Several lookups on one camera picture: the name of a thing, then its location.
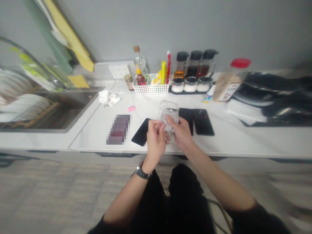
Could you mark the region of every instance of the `gray wall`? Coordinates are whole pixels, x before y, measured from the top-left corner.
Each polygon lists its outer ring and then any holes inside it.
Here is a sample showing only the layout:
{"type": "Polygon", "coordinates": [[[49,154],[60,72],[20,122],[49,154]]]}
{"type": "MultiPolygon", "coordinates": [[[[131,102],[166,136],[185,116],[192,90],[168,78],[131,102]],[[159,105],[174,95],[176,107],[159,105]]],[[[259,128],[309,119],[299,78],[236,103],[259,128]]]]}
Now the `gray wall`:
{"type": "MultiPolygon", "coordinates": [[[[312,60],[311,0],[58,0],[57,5],[94,61],[132,59],[140,45],[150,72],[166,51],[220,51],[217,70],[233,58],[251,69],[292,68],[312,60]]],[[[0,0],[0,35],[39,59],[53,55],[21,0],[0,0]]],[[[0,65],[17,64],[0,47],[0,65]]]]}

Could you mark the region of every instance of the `stainless steel sink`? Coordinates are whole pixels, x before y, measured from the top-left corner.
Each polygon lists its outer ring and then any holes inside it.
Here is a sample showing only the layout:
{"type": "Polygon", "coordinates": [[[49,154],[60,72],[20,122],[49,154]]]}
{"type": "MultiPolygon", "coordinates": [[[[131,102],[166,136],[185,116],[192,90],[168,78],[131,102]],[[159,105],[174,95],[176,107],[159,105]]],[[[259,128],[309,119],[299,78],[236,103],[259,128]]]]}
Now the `stainless steel sink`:
{"type": "Polygon", "coordinates": [[[59,103],[56,110],[30,128],[2,128],[0,132],[66,133],[98,96],[98,91],[103,88],[62,93],[38,91],[35,94],[52,98],[59,103]]]}

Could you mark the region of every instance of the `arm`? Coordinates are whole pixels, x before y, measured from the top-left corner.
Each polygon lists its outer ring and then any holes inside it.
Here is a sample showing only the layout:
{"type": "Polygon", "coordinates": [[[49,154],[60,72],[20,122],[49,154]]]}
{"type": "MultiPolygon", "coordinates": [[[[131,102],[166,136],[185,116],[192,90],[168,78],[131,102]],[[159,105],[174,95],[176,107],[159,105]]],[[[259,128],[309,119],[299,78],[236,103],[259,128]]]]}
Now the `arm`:
{"type": "MultiPolygon", "coordinates": [[[[166,149],[165,125],[157,120],[149,120],[147,133],[148,153],[142,171],[152,173],[166,149]]],[[[103,217],[103,221],[119,227],[128,226],[141,200],[147,180],[134,174],[121,190],[103,217]]]]}
{"type": "Polygon", "coordinates": [[[239,185],[232,177],[222,171],[205,153],[194,143],[188,122],[179,118],[175,123],[170,116],[167,122],[175,130],[177,145],[198,170],[206,185],[221,205],[231,211],[244,211],[256,205],[255,199],[239,185]]]}

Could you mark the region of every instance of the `wristwatch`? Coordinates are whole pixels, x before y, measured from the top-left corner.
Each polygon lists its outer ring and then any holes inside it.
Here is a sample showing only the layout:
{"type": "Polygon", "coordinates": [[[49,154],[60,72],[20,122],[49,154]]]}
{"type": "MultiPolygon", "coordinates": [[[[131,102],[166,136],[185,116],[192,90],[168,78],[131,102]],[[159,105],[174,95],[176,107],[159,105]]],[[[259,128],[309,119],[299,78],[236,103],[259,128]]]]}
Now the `wristwatch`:
{"type": "Polygon", "coordinates": [[[152,173],[151,173],[151,174],[146,174],[146,173],[144,173],[144,172],[142,171],[141,167],[142,167],[143,162],[144,162],[144,160],[142,160],[142,161],[140,162],[140,164],[139,164],[139,165],[137,166],[137,168],[136,168],[136,171],[135,171],[132,175],[137,174],[139,177],[148,180],[148,179],[151,177],[152,173]]]}

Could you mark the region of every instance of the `crumpled paper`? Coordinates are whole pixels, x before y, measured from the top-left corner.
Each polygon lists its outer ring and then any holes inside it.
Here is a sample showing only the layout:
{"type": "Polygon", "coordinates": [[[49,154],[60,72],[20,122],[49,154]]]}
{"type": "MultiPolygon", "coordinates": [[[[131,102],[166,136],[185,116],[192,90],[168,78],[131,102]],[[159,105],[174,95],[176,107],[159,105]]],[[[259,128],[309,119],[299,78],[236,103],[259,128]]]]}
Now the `crumpled paper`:
{"type": "Polygon", "coordinates": [[[105,107],[112,107],[121,101],[121,98],[118,97],[118,94],[123,94],[124,92],[119,91],[109,91],[102,90],[98,93],[99,102],[103,103],[105,107]]]}

